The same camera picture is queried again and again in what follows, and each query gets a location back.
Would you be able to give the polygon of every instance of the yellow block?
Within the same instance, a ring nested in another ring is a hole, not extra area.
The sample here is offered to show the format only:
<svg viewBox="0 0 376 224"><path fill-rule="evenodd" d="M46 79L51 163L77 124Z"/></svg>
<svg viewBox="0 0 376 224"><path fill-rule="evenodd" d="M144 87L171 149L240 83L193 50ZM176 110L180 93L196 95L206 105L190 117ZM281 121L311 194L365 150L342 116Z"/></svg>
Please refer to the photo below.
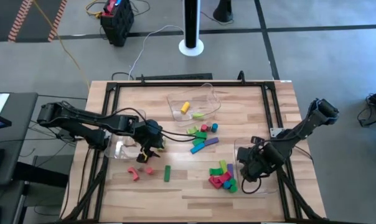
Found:
<svg viewBox="0 0 376 224"><path fill-rule="evenodd" d="M225 162L225 160L220 161L220 166L221 166L221 169L223 169L223 173L225 174L228 171L227 163Z"/></svg>
<svg viewBox="0 0 376 224"><path fill-rule="evenodd" d="M185 102L184 105L182 105L181 113L185 114L188 109L189 109L189 102Z"/></svg>

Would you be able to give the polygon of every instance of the purple block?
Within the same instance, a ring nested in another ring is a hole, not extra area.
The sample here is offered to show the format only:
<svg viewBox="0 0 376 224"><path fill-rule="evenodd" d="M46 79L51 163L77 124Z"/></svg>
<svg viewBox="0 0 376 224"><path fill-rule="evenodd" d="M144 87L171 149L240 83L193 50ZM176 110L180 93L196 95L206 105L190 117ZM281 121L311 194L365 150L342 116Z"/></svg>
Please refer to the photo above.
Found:
<svg viewBox="0 0 376 224"><path fill-rule="evenodd" d="M204 143L205 143L205 146L209 146L211 144L215 144L215 143L218 143L219 139L218 138L212 138L212 139L208 139L206 140Z"/></svg>
<svg viewBox="0 0 376 224"><path fill-rule="evenodd" d="M233 165L232 164L227 164L227 170L230 171L231 176L233 178Z"/></svg>

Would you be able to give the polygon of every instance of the wooden table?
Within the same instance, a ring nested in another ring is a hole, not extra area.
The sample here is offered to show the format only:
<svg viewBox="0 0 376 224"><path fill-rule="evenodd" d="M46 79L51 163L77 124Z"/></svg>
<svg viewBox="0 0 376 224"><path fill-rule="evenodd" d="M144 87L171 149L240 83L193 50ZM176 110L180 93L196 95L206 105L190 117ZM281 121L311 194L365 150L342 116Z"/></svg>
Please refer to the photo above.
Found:
<svg viewBox="0 0 376 224"><path fill-rule="evenodd" d="M298 103L291 82L275 81L284 127L292 128L301 121ZM101 113L106 82L93 82L88 96L86 110ZM118 108L132 107L146 112L147 119L154 119L168 131L185 133L173 121L166 96L196 87L127 87L121 89ZM167 142L166 152L161 158L151 158L148 165L155 173L150 176L140 173L140 180L134 182L127 172L133 162L111 159L106 176L105 191L101 209L101 222L260 222L283 221L280 194L276 174L263 179L258 194L245 195L239 187L231 194L224 189L215 189L208 181L209 168L218 168L219 160L235 163L234 142L238 138L270 136L265 119L261 90L258 87L215 87L221 100L221 108L211 120L219 124L214 136L220 142L206 147L192 155L190 142ZM298 144L309 152L307 142ZM79 142L70 171L70 196L65 215L77 203L83 162L88 145ZM85 192L93 153L85 168ZM291 161L299 192L320 216L325 217L314 167L308 157L297 150ZM170 182L163 181L164 166L171 165ZM245 184L245 189L256 187L257 183ZM291 196L288 194L290 214L294 216ZM96 192L93 194L89 218L93 216Z"/></svg>

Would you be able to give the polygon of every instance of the black metal frame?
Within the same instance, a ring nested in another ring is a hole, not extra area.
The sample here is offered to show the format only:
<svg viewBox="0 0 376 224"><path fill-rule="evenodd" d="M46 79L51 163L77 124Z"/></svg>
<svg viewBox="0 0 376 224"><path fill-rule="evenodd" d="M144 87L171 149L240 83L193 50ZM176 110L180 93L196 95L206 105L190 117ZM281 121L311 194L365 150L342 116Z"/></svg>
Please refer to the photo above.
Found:
<svg viewBox="0 0 376 224"><path fill-rule="evenodd" d="M193 82L162 82L162 81L157 81L157 82L146 82L145 80L141 80L141 82L133 82L133 83L117 83L117 82L108 82L106 85L106 93L104 97L104 103L102 107L102 114L106 115L106 112L108 111L108 104L110 102L110 96L111 92L113 91L115 93L113 97L113 103L112 103L112 111L117 109L118 106L118 100L120 96L120 90L121 88L124 87L136 87L136 86L201 86L204 83L211 83L213 86L258 86L261 88L261 93L264 101L264 107L265 107L265 114L266 114L266 121L268 125L268 129L273 127L273 121L272 121L272 116L271 116L271 111L270 111L270 105L268 102L268 96L267 96L267 91L271 92L272 99L273 99L273 106L275 109L276 113L276 120L278 123L278 127L282 128L283 123L282 123L282 118L281 118L281 113L280 113L280 108L278 104L278 98L276 95L276 89L275 89L275 84L274 82L248 82L245 80L245 74L241 71L238 76L237 81L230 81L230 82L223 82L223 81L217 81L217 80L208 80L207 82L204 82L202 80L198 81L193 81ZM98 151L95 151L94 156L93 156L93 162L90 170L90 177L88 180L88 184L92 184L95 174L97 172L96 168L98 166L98 161L100 158L100 153ZM107 167L108 167L108 159L106 156L103 157L103 163L105 163L105 175L107 172ZM292 183L295 185L294 182L294 175L293 175L293 170L292 170L292 165L290 159L286 162L286 168L287 168L287 173L288 173L288 178ZM96 205L95 205L95 212L94 212L94 220L99 220L100 218L100 211L101 211L101 205L102 205L102 198L103 198L103 189L105 187L105 178L100 182L99 187L98 187L98 195L96 198ZM284 183L281 179L281 177L278 175L278 187L280 189L280 197L281 197L281 206L283 208L283 213L284 213L284 219L289 220L290 214L289 214L289 206L288 206L288 200L286 196L286 191L284 188ZM296 218L302 219L301 216L301 209L293 198L294 202L294 209L296 212ZM90 207L90 201L85 205L85 208L83 209L83 215L82 219L87 219L88 216L88 209Z"/></svg>

